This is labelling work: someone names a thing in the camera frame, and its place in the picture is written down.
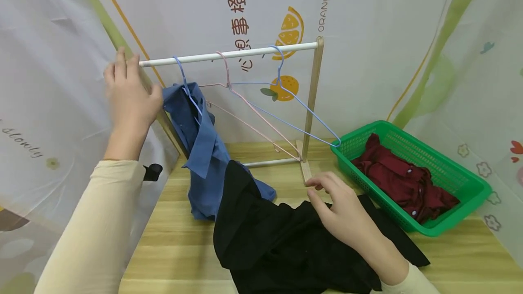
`beige sleeve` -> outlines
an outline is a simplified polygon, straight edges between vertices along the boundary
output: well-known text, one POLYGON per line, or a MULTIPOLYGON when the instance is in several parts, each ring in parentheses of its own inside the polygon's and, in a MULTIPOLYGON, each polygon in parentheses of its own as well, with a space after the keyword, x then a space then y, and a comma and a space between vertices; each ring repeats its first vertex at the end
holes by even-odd
POLYGON ((144 174, 137 161, 100 161, 35 294, 118 292, 144 174))
POLYGON ((381 283, 382 292, 372 291, 371 293, 382 293, 382 294, 439 294, 439 291, 434 287, 430 281, 424 276, 424 274, 409 263, 409 273, 407 278, 402 283, 390 286, 385 283, 381 283))

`orange slice illustration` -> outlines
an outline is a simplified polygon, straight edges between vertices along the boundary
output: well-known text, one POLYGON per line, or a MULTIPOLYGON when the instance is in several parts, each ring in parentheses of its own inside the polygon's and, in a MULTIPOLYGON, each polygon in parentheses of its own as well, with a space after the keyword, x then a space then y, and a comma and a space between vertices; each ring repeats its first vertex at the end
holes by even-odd
MULTIPOLYGON (((297 91, 300 87, 299 83, 297 82, 296 78, 293 78, 289 75, 283 75, 281 78, 281 86, 278 85, 271 85, 269 88, 261 88, 260 91, 264 95, 268 95, 269 97, 272 97, 272 101, 289 101, 294 98, 294 95, 297 95, 297 91), (289 92, 285 91, 284 88, 292 92, 294 95, 290 94, 289 92)), ((272 81, 272 84, 276 84, 276 78, 272 81)))
MULTIPOLYGON (((289 10, 283 23, 281 24, 281 32, 278 35, 275 46, 286 46, 289 44, 301 43, 303 39, 303 19, 294 8, 289 6, 289 10)), ((296 51, 283 51, 285 59, 292 56, 296 51)), ((281 54, 275 54, 272 59, 281 60, 281 54)))

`blue shirt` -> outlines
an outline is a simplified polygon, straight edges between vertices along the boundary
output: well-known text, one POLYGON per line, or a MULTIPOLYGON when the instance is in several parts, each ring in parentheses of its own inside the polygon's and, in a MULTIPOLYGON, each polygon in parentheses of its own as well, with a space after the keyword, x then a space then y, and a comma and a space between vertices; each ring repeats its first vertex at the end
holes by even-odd
MULTIPOLYGON (((214 220, 220 207, 226 167, 231 158, 214 129, 214 116, 207 111, 202 91, 196 83, 189 83, 188 87, 202 116, 185 94, 183 84, 163 89, 164 109, 171 114, 176 133, 189 152, 183 167, 191 171, 188 194, 191 213, 195 219, 214 220)), ((261 196, 272 201, 276 191, 262 181, 255 181, 261 196)))

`black clip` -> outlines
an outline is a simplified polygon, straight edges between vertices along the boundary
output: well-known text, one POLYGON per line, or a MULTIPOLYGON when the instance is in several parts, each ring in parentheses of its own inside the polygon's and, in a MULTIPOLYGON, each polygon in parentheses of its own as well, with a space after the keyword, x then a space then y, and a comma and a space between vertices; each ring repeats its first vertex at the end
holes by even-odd
POLYGON ((157 163, 151 164, 149 167, 145 167, 145 175, 143 181, 157 181, 162 173, 163 167, 157 163))

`blue hanger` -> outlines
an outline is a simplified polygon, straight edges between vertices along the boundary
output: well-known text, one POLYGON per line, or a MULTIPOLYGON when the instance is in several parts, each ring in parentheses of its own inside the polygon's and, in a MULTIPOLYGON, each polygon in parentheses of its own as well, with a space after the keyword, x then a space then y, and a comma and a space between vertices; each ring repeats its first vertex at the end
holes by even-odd
MULTIPOLYGON (((200 116, 202 116, 202 111, 200 110, 200 108, 197 106, 196 102, 192 99, 192 96, 191 96, 191 91, 189 90, 189 86, 187 85, 187 79, 185 78, 185 73, 183 72, 183 67, 182 67, 182 63, 180 63, 180 60, 178 59, 178 57, 176 56, 173 56, 173 58, 176 60, 176 62, 178 63, 178 67, 180 68, 180 71, 182 72, 182 80, 183 80, 183 91, 185 92, 185 94, 187 95, 187 97, 189 97, 189 100, 192 102, 192 104, 196 107, 196 110, 198 112, 198 114, 200 114, 200 116)), ((195 117, 195 120, 196 120, 196 123, 198 125, 200 125, 200 122, 198 121, 198 119, 195 117)))
POLYGON ((278 118, 278 117, 276 117, 275 115, 272 115, 270 112, 266 111, 266 110, 263 109, 263 108, 260 108, 260 107, 256 106, 256 105, 253 104, 252 102, 249 101, 249 103, 252 105, 252 107, 254 107, 254 108, 256 108, 256 109, 258 109, 258 110, 260 110, 260 111, 262 111, 262 112, 265 112, 265 113, 268 114, 268 115, 273 116, 274 118, 278 119, 280 122, 282 122, 282 123, 286 123, 286 125, 289 125, 289 126, 290 126, 291 128, 293 128, 293 129, 299 130, 300 132, 305 133, 305 134, 307 134, 307 135, 309 135, 309 136, 315 138, 316 140, 320 140, 321 142, 326 143, 326 144, 328 144, 328 145, 330 145, 330 146, 332 146, 332 147, 340 147, 340 146, 341 146, 341 140, 340 140, 340 137, 338 137, 338 136, 336 135, 336 133, 334 133, 334 132, 329 128, 329 126, 326 125, 326 123, 324 123, 324 122, 323 122, 323 121, 322 121, 322 120, 321 120, 321 119, 320 119, 316 114, 314 114, 314 112, 313 112, 312 110, 310 110, 309 107, 307 107, 307 105, 304 104, 304 103, 300 100, 300 98, 298 98, 295 94, 293 94, 293 92, 291 92, 291 91, 289 91, 289 90, 287 90, 286 88, 284 88, 284 87, 281 86, 281 80, 280 80, 280 78, 281 78, 281 67, 283 66, 283 61, 285 60, 285 58, 283 57, 283 53, 282 53, 282 51, 281 51, 278 47, 276 47, 276 46, 271 46, 271 47, 276 48, 276 50, 278 50, 278 51, 280 52, 280 54, 281 54, 281 63, 280 63, 280 66, 278 67, 278 77, 276 78, 276 84, 272 84, 272 83, 268 83, 268 82, 236 82, 236 83, 231 83, 231 84, 267 84, 267 85, 277 85, 277 86, 279 86, 279 87, 282 88, 283 90, 287 91, 290 95, 292 95, 292 96, 293 96, 293 97, 294 97, 294 98, 295 98, 295 99, 296 99, 296 100, 297 100, 297 101, 298 101, 302 106, 304 106, 304 107, 305 107, 309 112, 311 112, 312 115, 313 115, 314 117, 316 117, 316 119, 317 119, 317 120, 318 120, 318 121, 319 121, 323 126, 325 126, 326 129, 328 129, 328 131, 329 131, 332 135, 334 135, 334 137, 336 137, 336 139, 338 140, 338 142, 337 142, 338 145, 333 145, 332 143, 329 143, 329 142, 327 142, 327 141, 324 141, 324 140, 320 139, 319 137, 316 137, 316 136, 314 136, 314 135, 312 135, 312 134, 310 134, 310 133, 308 133, 308 132, 305 132, 303 129, 300 129, 300 128, 294 126, 294 125, 289 124, 288 122, 284 121, 283 119, 278 118))

